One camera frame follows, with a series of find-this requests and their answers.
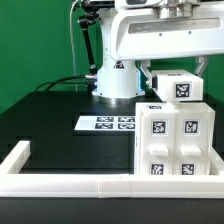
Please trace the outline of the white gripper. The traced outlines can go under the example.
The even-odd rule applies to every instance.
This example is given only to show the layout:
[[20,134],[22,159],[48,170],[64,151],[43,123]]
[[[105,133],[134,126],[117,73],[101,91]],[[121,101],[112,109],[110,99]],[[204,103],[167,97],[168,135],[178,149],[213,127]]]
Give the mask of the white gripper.
[[224,53],[224,3],[201,3],[190,18],[160,19],[156,9],[120,10],[111,27],[111,56],[142,60],[140,71],[152,88],[151,62],[198,56],[194,74],[201,77],[208,57]]

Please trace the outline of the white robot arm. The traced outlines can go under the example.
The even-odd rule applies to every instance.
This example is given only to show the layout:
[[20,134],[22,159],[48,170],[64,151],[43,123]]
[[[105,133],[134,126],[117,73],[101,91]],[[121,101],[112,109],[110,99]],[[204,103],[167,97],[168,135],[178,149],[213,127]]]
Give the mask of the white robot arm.
[[103,65],[93,94],[117,103],[144,94],[154,59],[224,53],[224,1],[105,0],[99,7]]

